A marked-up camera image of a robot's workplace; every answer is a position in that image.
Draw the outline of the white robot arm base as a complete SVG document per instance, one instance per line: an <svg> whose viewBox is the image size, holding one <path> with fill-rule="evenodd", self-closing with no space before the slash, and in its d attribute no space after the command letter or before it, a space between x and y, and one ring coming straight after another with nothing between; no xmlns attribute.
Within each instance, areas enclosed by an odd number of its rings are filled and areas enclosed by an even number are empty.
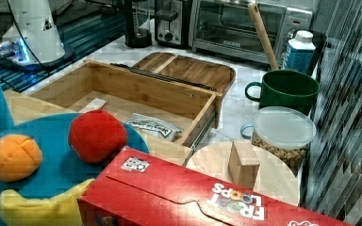
<svg viewBox="0 0 362 226"><path fill-rule="evenodd" d="M20 67L55 67L74 49L62 42L52 13L74 0L7 0L13 23L0 42L0 57Z"/></svg>

